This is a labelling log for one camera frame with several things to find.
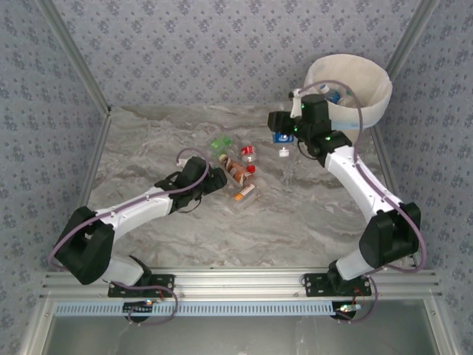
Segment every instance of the white bottle cap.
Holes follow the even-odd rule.
[[[327,92],[330,91],[330,89],[328,88],[328,86],[325,85],[325,84],[322,84],[319,89],[320,89],[320,91],[321,91],[322,94],[326,94]]]
[[[289,149],[280,149],[279,150],[279,157],[286,158],[289,156]]]

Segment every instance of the aluminum frame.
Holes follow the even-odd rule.
[[[302,285],[306,273],[326,272],[325,268],[153,268],[155,274],[174,274],[178,297],[185,301],[304,301],[349,300],[349,297],[307,298]],[[373,275],[379,300],[423,300],[432,333],[441,355],[460,355],[461,350],[433,270],[400,274],[385,270]],[[46,274],[27,329],[20,354],[42,354],[58,302],[110,302],[108,284],[100,281],[81,285],[71,274]],[[130,301],[137,299],[116,299]]]

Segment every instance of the marble surface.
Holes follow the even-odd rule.
[[[352,251],[366,223],[343,186],[297,152],[280,159],[266,127],[273,106],[136,106],[114,108],[89,207],[108,207],[146,191],[177,171],[175,156],[205,147],[222,132],[258,149],[257,174],[270,189],[245,211],[229,208],[229,191],[203,198],[137,228],[115,244],[149,266],[326,266]],[[360,156],[382,180],[372,139]]]

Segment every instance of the label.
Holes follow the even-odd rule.
[[[243,186],[245,181],[251,176],[251,173],[242,164],[231,160],[226,154],[220,155],[219,160],[227,170],[228,174],[230,174],[230,176],[241,186]]]
[[[273,143],[292,143],[294,142],[293,135],[282,135],[281,133],[273,133]]]
[[[242,148],[242,155],[247,155],[247,154],[252,154],[252,153],[254,153],[253,146],[245,146]]]
[[[250,191],[252,191],[253,189],[255,188],[255,185],[253,185],[252,183],[248,186],[246,186],[242,191],[240,191],[239,193],[237,193],[235,196],[234,196],[234,199],[237,200],[237,201],[240,201],[243,199],[244,196],[248,195],[250,193]]]

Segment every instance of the blue floral wallpaper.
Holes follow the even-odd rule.
[[[331,53],[384,66],[418,0],[54,0],[112,106],[286,99]]]
[[[442,271],[473,354],[473,3],[442,1],[394,82],[381,131],[403,198],[417,201],[428,266]]]
[[[0,354],[14,354],[102,118],[36,3],[0,13]]]

